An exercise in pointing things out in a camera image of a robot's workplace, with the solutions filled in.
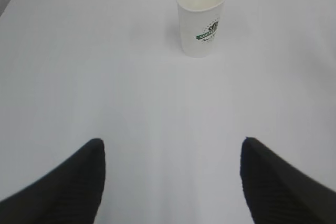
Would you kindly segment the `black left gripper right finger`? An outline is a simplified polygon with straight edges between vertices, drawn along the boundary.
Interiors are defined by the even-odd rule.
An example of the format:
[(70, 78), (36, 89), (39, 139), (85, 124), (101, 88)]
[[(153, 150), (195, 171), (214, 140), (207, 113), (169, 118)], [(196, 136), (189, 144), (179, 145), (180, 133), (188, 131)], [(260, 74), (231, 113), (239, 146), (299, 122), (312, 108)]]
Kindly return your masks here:
[(256, 138), (242, 143), (240, 177), (254, 223), (335, 223), (335, 192)]

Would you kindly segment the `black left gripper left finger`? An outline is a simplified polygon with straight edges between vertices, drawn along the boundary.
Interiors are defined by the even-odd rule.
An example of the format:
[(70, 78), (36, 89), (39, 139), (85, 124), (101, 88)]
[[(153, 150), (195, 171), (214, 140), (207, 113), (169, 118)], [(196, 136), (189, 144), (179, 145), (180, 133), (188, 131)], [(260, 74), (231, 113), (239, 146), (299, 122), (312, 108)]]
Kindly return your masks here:
[(41, 179), (1, 201), (1, 223), (94, 223), (106, 181), (103, 140), (88, 141)]

